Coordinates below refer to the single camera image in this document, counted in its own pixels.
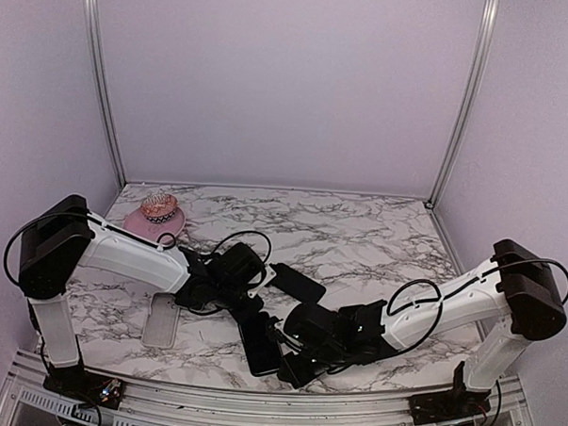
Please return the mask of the black phone case camera cutouts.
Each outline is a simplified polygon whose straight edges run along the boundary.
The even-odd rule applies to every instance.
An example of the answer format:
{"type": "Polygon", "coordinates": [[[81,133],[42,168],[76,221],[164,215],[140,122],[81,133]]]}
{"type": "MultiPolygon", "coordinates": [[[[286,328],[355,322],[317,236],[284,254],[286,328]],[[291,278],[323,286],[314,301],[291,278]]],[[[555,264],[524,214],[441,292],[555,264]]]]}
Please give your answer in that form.
{"type": "Polygon", "coordinates": [[[238,325],[248,368],[254,377],[278,372],[282,351],[278,342],[268,337],[268,312],[261,311],[238,325]]]}

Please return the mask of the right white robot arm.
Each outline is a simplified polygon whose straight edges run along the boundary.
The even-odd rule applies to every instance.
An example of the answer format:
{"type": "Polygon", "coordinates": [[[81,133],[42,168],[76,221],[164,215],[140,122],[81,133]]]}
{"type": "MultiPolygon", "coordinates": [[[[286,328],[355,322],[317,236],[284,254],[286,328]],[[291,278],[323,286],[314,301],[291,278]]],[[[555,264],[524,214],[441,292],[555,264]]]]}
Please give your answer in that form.
{"type": "Polygon", "coordinates": [[[490,334],[456,369],[454,386],[442,395],[442,409],[459,417],[479,395],[487,396],[531,343],[565,327],[568,295],[558,290],[552,271],[557,265],[506,238],[476,268],[442,285],[424,280],[426,291],[403,303],[377,300],[338,310],[300,303],[275,329],[293,345],[278,378],[300,388],[328,371],[402,356],[435,333],[495,318],[490,334]]]}

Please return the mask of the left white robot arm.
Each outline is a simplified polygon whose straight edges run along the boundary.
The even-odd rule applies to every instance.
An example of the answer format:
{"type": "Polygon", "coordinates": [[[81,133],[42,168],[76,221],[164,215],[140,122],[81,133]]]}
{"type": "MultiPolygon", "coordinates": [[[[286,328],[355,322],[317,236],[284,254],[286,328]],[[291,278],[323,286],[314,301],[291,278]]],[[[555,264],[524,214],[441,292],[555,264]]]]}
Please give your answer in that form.
{"type": "Polygon", "coordinates": [[[179,246],[172,234],[156,241],[140,237],[89,211],[85,198],[65,197],[21,227],[20,265],[9,280],[32,306],[57,379],[75,398],[94,387],[67,301],[67,283],[78,268],[95,268],[138,280],[170,294],[188,310],[208,305],[227,309],[237,321],[262,307],[259,290],[276,275],[267,257],[238,242],[224,253],[200,254],[179,246]]]}

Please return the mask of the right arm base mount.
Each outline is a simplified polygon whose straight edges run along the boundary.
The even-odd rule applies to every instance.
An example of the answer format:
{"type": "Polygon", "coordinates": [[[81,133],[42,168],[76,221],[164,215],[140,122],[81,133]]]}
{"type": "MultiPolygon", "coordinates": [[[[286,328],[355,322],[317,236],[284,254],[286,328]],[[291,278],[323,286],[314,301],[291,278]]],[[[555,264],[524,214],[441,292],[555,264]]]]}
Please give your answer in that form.
{"type": "Polygon", "coordinates": [[[410,415],[415,425],[443,423],[458,418],[469,418],[491,410],[486,391],[469,391],[463,380],[461,362],[453,372],[453,385],[445,391],[412,395],[409,398],[410,415]]]}

